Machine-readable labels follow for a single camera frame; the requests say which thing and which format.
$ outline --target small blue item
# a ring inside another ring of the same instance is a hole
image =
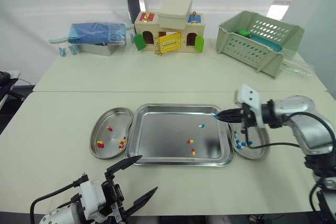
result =
[[[65,48],[60,48],[59,47],[58,50],[59,50],[59,55],[64,57],[65,56]]]
[[[252,34],[250,37],[251,40],[254,40],[260,44],[263,44],[267,47],[270,47],[271,49],[273,49],[274,52],[279,52],[282,50],[282,47],[268,39],[264,39],[262,37],[259,37],[258,35]]]
[[[196,17],[194,17],[193,15],[190,15],[189,19],[188,19],[188,23],[191,23],[192,21],[197,21],[197,23],[200,23],[201,22],[201,16],[196,15]]]
[[[69,49],[70,49],[70,51],[71,51],[71,53],[72,53],[73,55],[76,55],[76,54],[79,53],[79,49],[78,49],[78,47],[77,47],[76,45],[71,45],[71,46],[69,46]]]

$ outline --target green object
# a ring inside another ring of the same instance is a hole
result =
[[[195,49],[198,52],[203,52],[204,38],[200,35],[197,35],[195,38]]]
[[[272,41],[269,41],[267,39],[264,39],[262,37],[259,37],[257,35],[254,35],[254,34],[251,35],[250,39],[254,40],[256,42],[259,42],[259,43],[261,43],[261,44],[263,44],[263,45],[265,45],[267,47],[272,48],[274,52],[280,52],[282,50],[282,47],[280,45],[278,45],[278,44],[276,44],[276,43],[274,43]]]
[[[236,33],[248,38],[251,36],[251,33],[245,29],[239,29],[238,31],[236,31]]]
[[[134,44],[137,47],[138,51],[141,51],[146,47],[145,40],[143,39],[142,34],[137,34],[134,36]]]
[[[276,52],[269,45],[238,35],[237,31],[241,29],[249,31],[252,37],[259,36],[281,46],[281,51]],[[223,52],[250,65],[257,72],[276,77],[284,57],[293,58],[303,32],[300,26],[243,11],[219,25],[216,49],[218,53]]]

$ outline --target white table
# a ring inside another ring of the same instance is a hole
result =
[[[283,71],[274,79],[225,54],[206,40],[202,54],[138,52],[127,43],[112,56],[80,53],[57,57],[34,91],[233,92],[241,84],[259,91],[326,91],[313,75]],[[295,58],[303,61],[299,54]]]
[[[18,78],[20,76],[20,71],[18,70],[12,70],[12,71],[6,71],[7,73],[9,73],[11,75],[11,79],[13,78]],[[8,98],[8,94],[5,95],[2,100],[0,101],[0,110],[2,108],[2,106],[5,104],[5,101]]]
[[[294,94],[311,97],[335,125],[335,101],[326,92],[262,92],[263,100]],[[34,92],[0,135],[0,211],[29,212],[31,202],[80,177],[103,179],[121,157],[91,155],[91,130],[100,115],[117,106],[133,112],[144,103],[205,103],[235,108],[232,92]],[[295,142],[291,129],[268,129],[272,142]],[[310,211],[314,184],[300,149],[274,146],[263,161],[235,155],[225,167],[136,166],[116,173],[126,208],[155,186],[136,215],[224,215]],[[46,213],[77,193],[73,189],[40,202]]]

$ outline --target stainless steel tray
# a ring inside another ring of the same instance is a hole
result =
[[[145,104],[136,112],[126,155],[143,155],[137,164],[147,165],[227,165],[234,151],[228,124],[213,117],[220,111],[214,105]]]
[[[259,160],[269,153],[270,147],[264,147],[259,149],[250,149],[248,146],[243,146],[243,149],[237,148],[237,140],[240,140],[240,142],[245,142],[245,135],[241,133],[241,123],[231,123],[229,125],[231,134],[232,134],[232,140],[233,140],[233,147],[235,151],[240,155],[250,160]],[[248,128],[248,138],[250,141],[252,141],[251,146],[258,146],[258,145],[264,145],[269,144],[269,136],[266,131],[266,129],[261,129],[259,127],[250,127]]]
[[[91,153],[101,159],[112,158],[123,153],[132,121],[133,113],[127,108],[114,108],[105,112],[93,127],[90,139]],[[103,141],[104,148],[97,146],[98,141]],[[118,141],[125,142],[122,149],[119,148],[121,144]]]

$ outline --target rectangular metal tray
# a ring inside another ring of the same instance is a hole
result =
[[[234,152],[227,123],[213,117],[220,111],[215,105],[145,104],[135,114],[126,155],[143,155],[137,164],[147,165],[227,165]]]

